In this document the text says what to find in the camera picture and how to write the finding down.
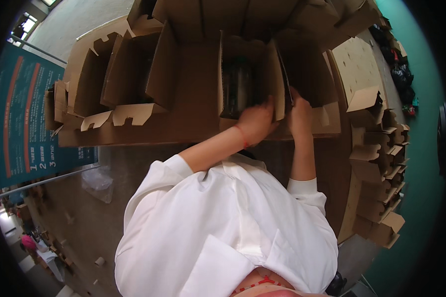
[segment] black garbage bag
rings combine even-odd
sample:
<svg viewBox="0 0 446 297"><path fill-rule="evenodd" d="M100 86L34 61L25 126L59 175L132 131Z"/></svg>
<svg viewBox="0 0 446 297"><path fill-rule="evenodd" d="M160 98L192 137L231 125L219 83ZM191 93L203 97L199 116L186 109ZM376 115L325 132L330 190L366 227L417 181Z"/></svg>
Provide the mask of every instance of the black garbage bag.
<svg viewBox="0 0 446 297"><path fill-rule="evenodd" d="M408 80L405 77L405 72L401 70L399 66L395 66L391 70L391 77L400 95L405 91L405 89L408 86L410 86L410 84L408 84Z"/></svg>
<svg viewBox="0 0 446 297"><path fill-rule="evenodd" d="M408 68L408 64L401 65L400 69L403 71L403 73L405 75L408 86L411 86L411 83L413 82L413 79L415 76L411 73L410 69Z"/></svg>
<svg viewBox="0 0 446 297"><path fill-rule="evenodd" d="M373 39L381 46L381 47L389 47L390 43L388 42L388 39L383 32L383 30L377 26L376 24L369 27L369 31L373 36Z"/></svg>
<svg viewBox="0 0 446 297"><path fill-rule="evenodd" d="M391 51L391 47L380 47L380 50L388 65L395 64L395 55Z"/></svg>
<svg viewBox="0 0 446 297"><path fill-rule="evenodd" d="M407 86L403 92L398 92L400 95L400 100L402 104L412 104L413 99L415 98L415 91L411 88L411 86Z"/></svg>

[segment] white shirt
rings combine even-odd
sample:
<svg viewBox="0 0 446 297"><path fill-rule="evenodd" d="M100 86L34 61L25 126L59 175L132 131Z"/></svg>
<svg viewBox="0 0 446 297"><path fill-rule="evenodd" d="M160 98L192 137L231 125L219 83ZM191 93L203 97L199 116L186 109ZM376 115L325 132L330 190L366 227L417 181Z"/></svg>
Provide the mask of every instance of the white shirt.
<svg viewBox="0 0 446 297"><path fill-rule="evenodd" d="M155 161L125 209L117 288L124 297L228 297L262 266L322 293L338 256L325 201L316 179L286 190L240 154L197 173L179 155Z"/></svg>

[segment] plastic bag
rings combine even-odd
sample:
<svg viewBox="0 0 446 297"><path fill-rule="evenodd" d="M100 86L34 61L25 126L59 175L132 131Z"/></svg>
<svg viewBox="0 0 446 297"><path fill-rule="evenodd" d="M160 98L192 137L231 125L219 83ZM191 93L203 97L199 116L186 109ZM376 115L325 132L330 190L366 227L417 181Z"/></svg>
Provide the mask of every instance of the plastic bag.
<svg viewBox="0 0 446 297"><path fill-rule="evenodd" d="M400 67L396 66L391 70L391 77L401 97L401 94L405 91L405 89L410 86L406 80L405 73L400 69Z"/></svg>
<svg viewBox="0 0 446 297"><path fill-rule="evenodd" d="M403 71L403 74L405 75L408 86L411 86L411 83L413 82L415 76L411 73L410 69L408 68L408 64L401 65L400 69Z"/></svg>
<svg viewBox="0 0 446 297"><path fill-rule="evenodd" d="M101 166L82 172L81 186L97 199L105 203L111 203L114 185L109 166Z"/></svg>
<svg viewBox="0 0 446 297"><path fill-rule="evenodd" d="M388 42L388 39L385 35L385 32L383 32L382 29L380 29L379 26L376 24L369 27L369 31L373 36L373 39L381 46L381 47L389 47L390 43Z"/></svg>
<svg viewBox="0 0 446 297"><path fill-rule="evenodd" d="M391 47L380 47L380 50L388 65L395 64L395 55L391 51Z"/></svg>
<svg viewBox="0 0 446 297"><path fill-rule="evenodd" d="M399 93L402 104L413 104L415 98L415 91L408 86L403 92Z"/></svg>

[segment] poster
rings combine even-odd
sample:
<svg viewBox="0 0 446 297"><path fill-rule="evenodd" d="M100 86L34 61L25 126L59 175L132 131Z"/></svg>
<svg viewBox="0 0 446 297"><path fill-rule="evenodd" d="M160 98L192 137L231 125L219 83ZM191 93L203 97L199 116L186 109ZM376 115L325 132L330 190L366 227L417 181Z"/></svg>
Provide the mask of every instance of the poster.
<svg viewBox="0 0 446 297"><path fill-rule="evenodd" d="M45 129L45 90L64 68L11 43L0 56L0 188L97 162L97 148L60 148Z"/></svg>

